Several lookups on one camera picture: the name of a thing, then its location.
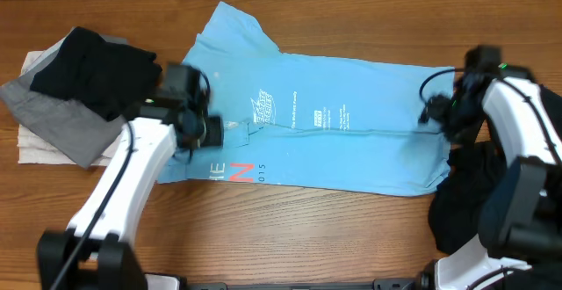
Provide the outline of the light blue t-shirt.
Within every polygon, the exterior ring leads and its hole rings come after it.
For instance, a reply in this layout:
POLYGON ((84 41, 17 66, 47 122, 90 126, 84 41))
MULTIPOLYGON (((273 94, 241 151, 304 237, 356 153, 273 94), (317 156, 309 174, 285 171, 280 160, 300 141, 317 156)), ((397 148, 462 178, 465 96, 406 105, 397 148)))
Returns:
POLYGON ((288 54, 258 21, 217 5, 184 63, 211 86, 220 149, 176 153, 159 181, 297 185, 392 196, 432 193, 450 144, 419 121, 420 93, 450 95, 445 67, 288 54))

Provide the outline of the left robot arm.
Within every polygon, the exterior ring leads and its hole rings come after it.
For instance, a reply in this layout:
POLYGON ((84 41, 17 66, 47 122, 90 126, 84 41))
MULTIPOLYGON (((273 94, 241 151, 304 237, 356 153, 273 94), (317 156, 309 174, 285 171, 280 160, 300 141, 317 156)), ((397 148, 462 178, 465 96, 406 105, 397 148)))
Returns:
POLYGON ((219 147, 224 124, 206 105, 162 107, 153 100, 123 126, 114 157, 96 188, 62 232, 45 231, 37 245, 40 284, 56 289, 187 287, 177 275, 144 272, 134 254, 137 228, 164 165, 182 148, 219 147))

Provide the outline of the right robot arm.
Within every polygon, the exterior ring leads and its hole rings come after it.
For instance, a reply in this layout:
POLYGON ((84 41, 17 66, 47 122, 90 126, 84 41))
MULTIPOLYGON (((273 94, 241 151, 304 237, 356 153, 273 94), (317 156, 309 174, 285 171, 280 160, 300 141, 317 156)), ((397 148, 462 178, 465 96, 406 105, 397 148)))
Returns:
POLYGON ((476 232, 429 264, 412 289, 561 287, 561 140, 532 73, 506 63, 465 66, 452 96, 424 98, 453 143, 487 123, 505 167, 484 198, 476 232))

